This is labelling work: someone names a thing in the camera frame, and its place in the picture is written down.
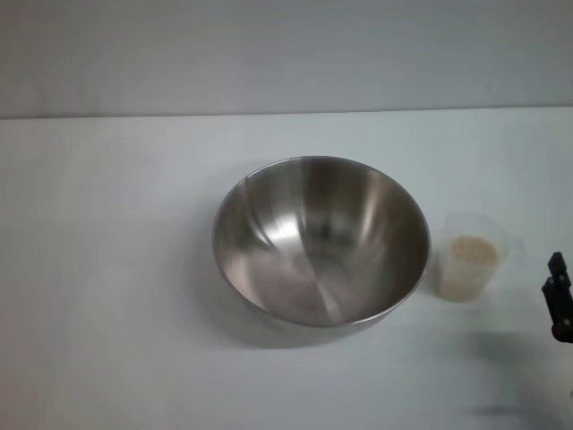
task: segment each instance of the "stainless steel bowl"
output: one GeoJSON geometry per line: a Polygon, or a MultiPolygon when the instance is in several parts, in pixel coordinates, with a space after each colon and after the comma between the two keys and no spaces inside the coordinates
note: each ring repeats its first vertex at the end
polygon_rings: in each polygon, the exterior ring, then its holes
{"type": "Polygon", "coordinates": [[[278,319],[336,327],[381,319],[415,290],[430,251],[422,211],[396,181],[348,159],[261,168],[221,203],[218,267],[278,319]]]}

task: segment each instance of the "plastic measuring cup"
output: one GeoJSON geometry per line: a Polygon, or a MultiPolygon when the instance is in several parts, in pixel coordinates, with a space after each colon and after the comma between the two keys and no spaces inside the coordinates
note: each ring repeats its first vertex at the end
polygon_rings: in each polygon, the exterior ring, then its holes
{"type": "Polygon", "coordinates": [[[514,242],[497,222],[484,215],[447,217],[438,252],[440,296],[451,302],[479,296],[514,242]]]}

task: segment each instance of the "white tabletop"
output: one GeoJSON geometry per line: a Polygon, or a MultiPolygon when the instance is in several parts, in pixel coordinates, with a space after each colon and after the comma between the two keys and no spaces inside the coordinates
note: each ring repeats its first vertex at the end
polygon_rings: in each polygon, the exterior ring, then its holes
{"type": "Polygon", "coordinates": [[[511,429],[571,425],[573,346],[541,286],[573,267],[573,108],[0,122],[0,427],[511,429]],[[385,320],[297,345],[211,256],[225,193],[273,160],[394,177],[433,233],[523,240],[466,305],[423,284],[385,320]]]}

